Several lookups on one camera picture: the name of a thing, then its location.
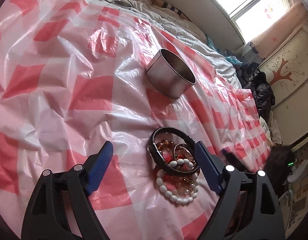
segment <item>metal tin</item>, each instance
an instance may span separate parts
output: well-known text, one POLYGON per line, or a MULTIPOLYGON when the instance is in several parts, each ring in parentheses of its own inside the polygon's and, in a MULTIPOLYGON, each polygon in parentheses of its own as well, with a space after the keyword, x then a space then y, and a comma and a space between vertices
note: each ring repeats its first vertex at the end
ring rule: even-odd
POLYGON ((196 84, 196 78, 186 63, 167 49, 160 49, 145 70, 153 86, 169 98, 179 98, 196 84))

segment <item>window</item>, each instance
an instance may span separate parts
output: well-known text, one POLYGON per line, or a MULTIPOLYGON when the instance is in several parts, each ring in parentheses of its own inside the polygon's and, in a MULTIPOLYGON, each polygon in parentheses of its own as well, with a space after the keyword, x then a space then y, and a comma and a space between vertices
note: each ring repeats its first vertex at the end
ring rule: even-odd
POLYGON ((238 26, 245 41, 250 41, 290 8, 291 0, 217 0, 238 26))

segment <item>metal screw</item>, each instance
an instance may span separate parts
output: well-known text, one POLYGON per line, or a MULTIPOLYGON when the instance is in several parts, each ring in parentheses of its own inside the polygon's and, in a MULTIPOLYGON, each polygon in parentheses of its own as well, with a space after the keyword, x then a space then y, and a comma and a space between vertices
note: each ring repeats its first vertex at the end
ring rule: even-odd
POLYGON ((48 176, 50 175, 50 170, 44 170, 43 171, 43 176, 48 176))
POLYGON ((74 166, 75 171, 81 171, 82 168, 83 168, 83 165, 81 165, 81 164, 77 164, 77 165, 74 166))
POLYGON ((265 176, 265 171, 259 170, 257 172, 257 174, 260 175, 261 177, 264 177, 265 176))
POLYGON ((234 170, 235 170, 235 168, 234 168, 232 165, 227 165, 227 166, 225 167, 225 169, 226 169, 227 171, 234 171, 234 170))

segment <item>pink and white checkered plastic sheet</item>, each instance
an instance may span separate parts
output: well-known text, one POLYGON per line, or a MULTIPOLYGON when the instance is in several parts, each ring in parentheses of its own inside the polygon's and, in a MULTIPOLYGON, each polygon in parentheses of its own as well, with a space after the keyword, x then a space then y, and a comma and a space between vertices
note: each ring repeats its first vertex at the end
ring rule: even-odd
MULTIPOLYGON (((0 9, 0 213, 20 236, 44 169, 66 171, 106 140, 114 157, 90 197, 111 239, 196 239, 218 200, 203 174, 187 206, 155 185, 146 144, 170 125, 212 153, 235 152, 256 171, 269 151, 249 90, 168 33, 83 0, 6 0, 0 9), (180 55, 197 84, 178 100, 155 90, 144 67, 159 48, 180 55)), ((70 223, 73 214, 68 214, 70 223)), ((79 234, 77 226, 72 230, 79 234)))

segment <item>black leather bracelet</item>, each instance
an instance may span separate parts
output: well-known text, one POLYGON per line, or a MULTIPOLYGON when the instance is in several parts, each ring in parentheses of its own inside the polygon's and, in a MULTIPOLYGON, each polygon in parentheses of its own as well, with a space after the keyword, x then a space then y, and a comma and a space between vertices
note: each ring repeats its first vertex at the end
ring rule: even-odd
POLYGON ((195 159, 194 156, 194 144, 195 144, 195 140, 193 138, 191 138, 189 135, 187 135, 186 133, 184 133, 183 131, 181 131, 180 129, 171 127, 171 126, 163 126, 160 127, 158 129, 156 129, 152 135, 149 138, 149 142, 148 142, 148 150, 150 152, 150 154, 152 155, 155 163, 158 165, 158 167, 162 170, 164 170, 168 175, 172 175, 172 176, 177 176, 177 177, 185 177, 185 176, 189 176, 191 174, 194 174, 195 172, 197 172, 199 170, 199 165, 195 160, 196 165, 194 166, 194 168, 190 171, 179 171, 175 168, 172 168, 168 165, 168 163, 165 162, 165 159, 163 158, 163 156, 161 156, 156 143, 155 143, 155 137, 156 135, 158 135, 159 133, 172 133, 177 135, 178 137, 182 138, 184 140, 184 142, 189 145, 190 149, 191 149, 191 154, 195 159))

